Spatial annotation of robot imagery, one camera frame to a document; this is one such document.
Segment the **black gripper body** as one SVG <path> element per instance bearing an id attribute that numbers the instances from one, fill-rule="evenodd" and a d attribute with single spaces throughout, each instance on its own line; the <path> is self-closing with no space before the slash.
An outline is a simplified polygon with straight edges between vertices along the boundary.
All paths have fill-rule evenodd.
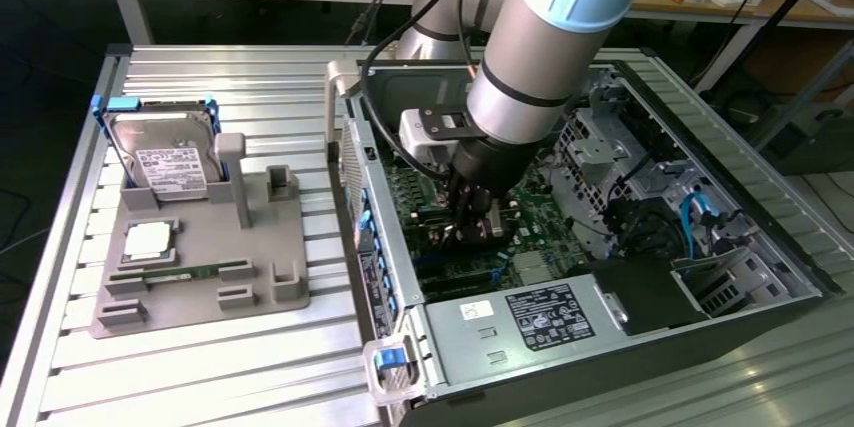
<path id="1" fill-rule="evenodd" d="M 533 160 L 533 144 L 461 139 L 452 156 L 452 178 L 504 195 L 520 182 Z"/>

